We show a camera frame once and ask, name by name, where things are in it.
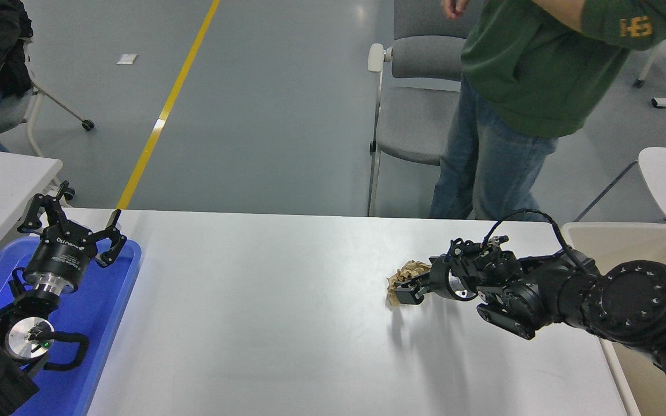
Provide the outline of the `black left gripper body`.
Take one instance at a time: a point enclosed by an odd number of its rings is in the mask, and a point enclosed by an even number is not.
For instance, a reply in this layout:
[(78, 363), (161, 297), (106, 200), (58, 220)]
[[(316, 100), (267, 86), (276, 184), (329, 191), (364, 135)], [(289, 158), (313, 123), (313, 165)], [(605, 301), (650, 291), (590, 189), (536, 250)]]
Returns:
[(64, 235), (55, 226), (47, 227), (25, 268), (24, 279), (34, 284), (35, 276), (52, 274), (70, 284), (80, 284), (91, 259), (96, 256), (96, 244), (85, 243), (84, 239), (84, 235), (76, 231)]

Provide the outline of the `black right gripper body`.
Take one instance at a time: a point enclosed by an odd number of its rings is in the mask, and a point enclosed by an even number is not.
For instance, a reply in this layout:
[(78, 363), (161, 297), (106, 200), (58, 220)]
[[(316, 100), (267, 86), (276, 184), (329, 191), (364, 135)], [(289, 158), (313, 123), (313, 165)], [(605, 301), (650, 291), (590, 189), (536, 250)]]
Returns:
[(451, 263), (446, 256), (430, 257), (429, 292), (442, 298), (460, 300), (460, 289), (454, 290), (451, 280)]

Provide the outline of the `standing person's hand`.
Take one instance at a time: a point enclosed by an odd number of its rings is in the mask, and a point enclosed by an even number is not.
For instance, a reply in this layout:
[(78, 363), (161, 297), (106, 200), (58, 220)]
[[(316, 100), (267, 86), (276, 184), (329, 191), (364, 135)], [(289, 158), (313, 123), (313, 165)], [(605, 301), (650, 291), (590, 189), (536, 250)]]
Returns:
[(442, 0), (442, 13), (447, 19), (457, 21), (464, 16), (470, 0)]

